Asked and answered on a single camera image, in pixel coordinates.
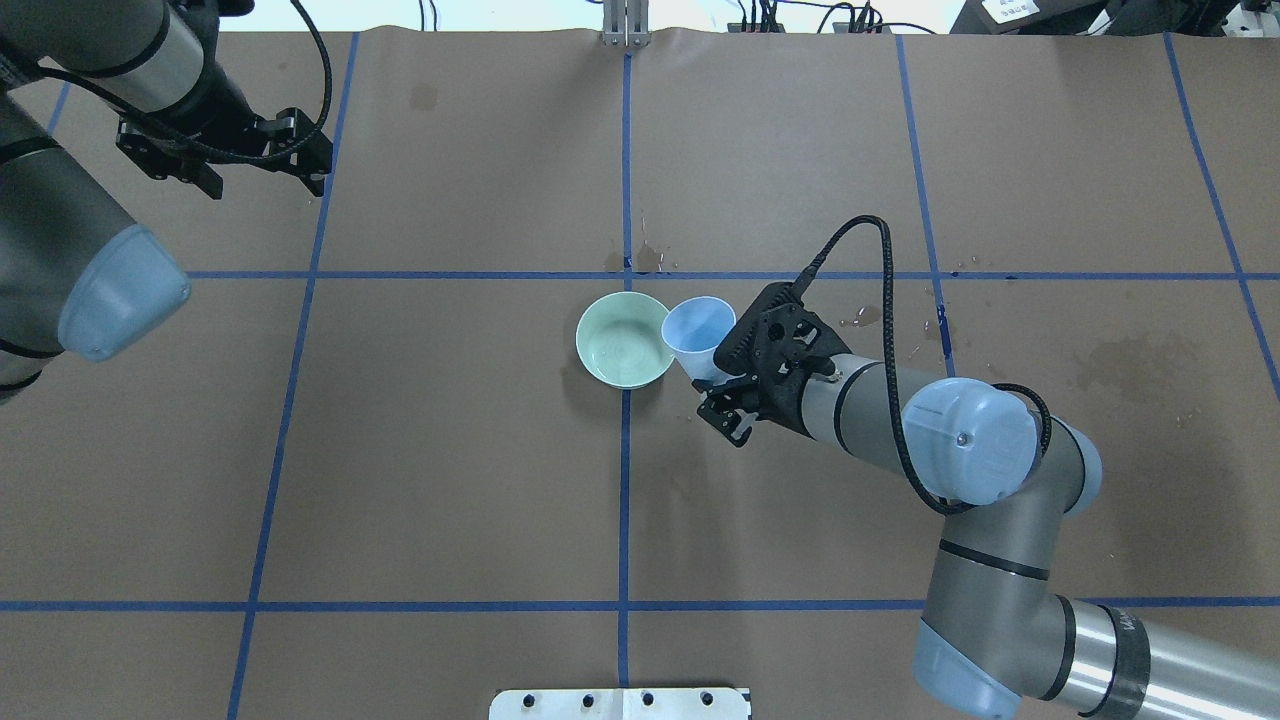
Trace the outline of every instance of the light green bowl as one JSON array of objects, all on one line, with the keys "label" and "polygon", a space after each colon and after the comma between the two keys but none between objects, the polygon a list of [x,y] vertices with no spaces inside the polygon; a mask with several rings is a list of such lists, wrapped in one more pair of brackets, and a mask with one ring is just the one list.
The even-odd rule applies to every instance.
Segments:
[{"label": "light green bowl", "polygon": [[577,322],[577,356],[603,383],[635,389],[658,379],[675,357],[662,341],[667,306],[643,292],[596,300]]}]

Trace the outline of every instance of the white background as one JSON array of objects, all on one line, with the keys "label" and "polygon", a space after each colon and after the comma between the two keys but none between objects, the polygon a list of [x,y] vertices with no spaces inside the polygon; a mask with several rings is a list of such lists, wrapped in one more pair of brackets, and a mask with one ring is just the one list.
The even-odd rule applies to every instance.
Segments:
[{"label": "white background", "polygon": [[[827,3],[828,0],[817,0]],[[750,9],[749,0],[744,0]],[[879,0],[873,3],[886,22],[911,22],[936,32],[947,32],[960,13],[964,0]],[[417,0],[303,0],[320,29],[356,31],[378,26],[419,27]],[[599,28],[603,10],[585,0],[435,0],[440,31],[540,31],[562,28]],[[778,20],[787,32],[813,32],[826,10],[804,5],[778,5]],[[736,0],[650,0],[649,27],[689,27],[724,32],[728,23],[741,18]],[[833,20],[849,19],[847,10],[837,10]],[[431,27],[431,9],[426,9],[426,27]],[[241,29],[305,29],[288,0],[257,0],[257,8],[243,18],[225,18],[227,31]],[[827,29],[831,32],[831,22]],[[916,32],[893,28],[893,32]]]}]

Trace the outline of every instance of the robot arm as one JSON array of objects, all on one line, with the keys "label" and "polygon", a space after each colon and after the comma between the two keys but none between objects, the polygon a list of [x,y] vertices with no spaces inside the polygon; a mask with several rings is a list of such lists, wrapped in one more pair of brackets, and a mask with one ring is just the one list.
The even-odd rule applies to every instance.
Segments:
[{"label": "robot arm", "polygon": [[[18,108],[9,90],[65,78],[120,113],[116,146],[143,173],[221,197],[210,163],[244,163],[324,192],[332,145],[297,108],[266,120],[214,59],[219,15],[251,0],[0,0],[0,405],[64,350],[106,360],[186,302],[191,283],[147,228]],[[69,72],[38,65],[50,58]]]},{"label": "robot arm", "polygon": [[[877,225],[884,249],[884,361],[854,355],[803,302],[858,224]],[[1050,593],[1062,516],[1101,489],[1097,448],[993,386],[897,370],[892,322],[888,227],[855,218],[796,282],[765,287],[719,343],[716,365],[733,379],[694,387],[699,416],[733,445],[771,420],[905,474],[947,515],[913,664],[920,685],[991,720],[1010,720],[1023,696],[1087,717],[1280,719],[1280,662]]]}]

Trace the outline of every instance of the cup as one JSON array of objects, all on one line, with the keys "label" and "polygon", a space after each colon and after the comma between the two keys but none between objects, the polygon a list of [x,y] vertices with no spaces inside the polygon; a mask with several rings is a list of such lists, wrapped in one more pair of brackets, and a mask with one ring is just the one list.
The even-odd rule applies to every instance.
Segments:
[{"label": "cup", "polygon": [[721,384],[733,375],[716,366],[712,356],[737,323],[733,307],[719,297],[691,297],[676,305],[662,323],[662,341],[690,379]]},{"label": "cup", "polygon": [[643,292],[605,295],[577,322],[577,356],[605,384],[644,387],[671,366],[672,352],[662,342],[666,318],[667,306]]}]

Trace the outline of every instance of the black rubber ring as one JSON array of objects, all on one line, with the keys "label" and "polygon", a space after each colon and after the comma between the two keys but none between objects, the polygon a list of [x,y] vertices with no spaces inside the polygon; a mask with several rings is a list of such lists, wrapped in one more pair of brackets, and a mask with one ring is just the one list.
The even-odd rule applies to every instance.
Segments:
[{"label": "black rubber ring", "polygon": [[4,165],[9,160],[17,160],[18,158],[24,158],[32,152],[40,152],[41,150],[52,150],[55,147],[61,147],[58,141],[49,137],[47,135],[40,137],[28,137],[27,140],[19,140],[17,142],[10,142],[0,147],[0,165]]},{"label": "black rubber ring", "polygon": [[863,377],[863,373],[874,368],[876,365],[883,365],[883,364],[884,363],[869,363],[867,365],[863,365],[861,368],[855,370],[852,375],[849,377],[849,382],[845,383],[845,387],[840,388],[840,396],[836,397],[836,442],[840,443],[840,447],[842,447],[845,452],[849,452],[849,446],[845,445],[845,432],[842,429],[845,424],[840,421],[840,419],[845,416],[845,398],[849,397],[849,391],[854,388],[854,380]]},{"label": "black rubber ring", "polygon": [[986,565],[988,568],[995,568],[996,570],[1004,570],[1005,573],[1012,573],[1015,575],[1021,575],[1024,578],[1030,578],[1033,580],[1047,580],[1048,570],[1043,568],[1034,568],[1032,565],[1023,565],[1021,562],[1014,562],[1012,560],[1005,560],[1004,557],[996,557],[995,555],[987,555],[980,550],[974,550],[972,547],[965,547],[963,544],[956,544],[946,538],[938,541],[938,550],[943,552],[950,552],[956,557],[964,557],[965,560],[972,560],[974,562]]},{"label": "black rubber ring", "polygon": [[1147,684],[1151,683],[1151,638],[1138,618],[1115,607],[1098,607],[1111,618],[1116,634],[1116,662],[1102,702],[1092,711],[1082,712],[1080,717],[1133,720],[1147,700]]},{"label": "black rubber ring", "polygon": [[36,380],[40,379],[40,373],[42,373],[42,372],[44,370],[36,370],[35,375],[31,375],[29,378],[27,378],[27,379],[24,379],[22,382],[13,383],[12,386],[0,386],[0,392],[18,392],[19,389],[26,389],[26,388],[31,387],[32,384],[35,384]]},{"label": "black rubber ring", "polygon": [[1071,601],[1062,596],[1057,596],[1057,601],[1062,603],[1062,615],[1066,616],[1066,642],[1062,644],[1062,662],[1057,666],[1057,678],[1053,678],[1048,692],[1041,696],[1044,702],[1052,701],[1062,692],[1068,678],[1071,676],[1071,664],[1075,662],[1075,609],[1071,607]]},{"label": "black rubber ring", "polygon": [[154,58],[155,54],[160,51],[160,46],[164,45],[165,38],[169,37],[169,4],[161,3],[161,5],[164,6],[164,18],[160,20],[160,29],[156,32],[156,36],[151,38],[151,42],[142,49],[142,53],[138,53],[132,60],[110,68],[104,68],[101,70],[74,70],[72,68],[67,68],[67,70],[86,78],[109,78],[119,77],[124,73],[141,68],[147,60]]},{"label": "black rubber ring", "polygon": [[58,357],[63,354],[61,350],[56,352],[41,352],[40,350],[28,350],[20,345],[14,345],[0,338],[0,352],[8,352],[9,355],[17,355],[18,357],[29,357],[32,360],[49,360],[50,357]]}]

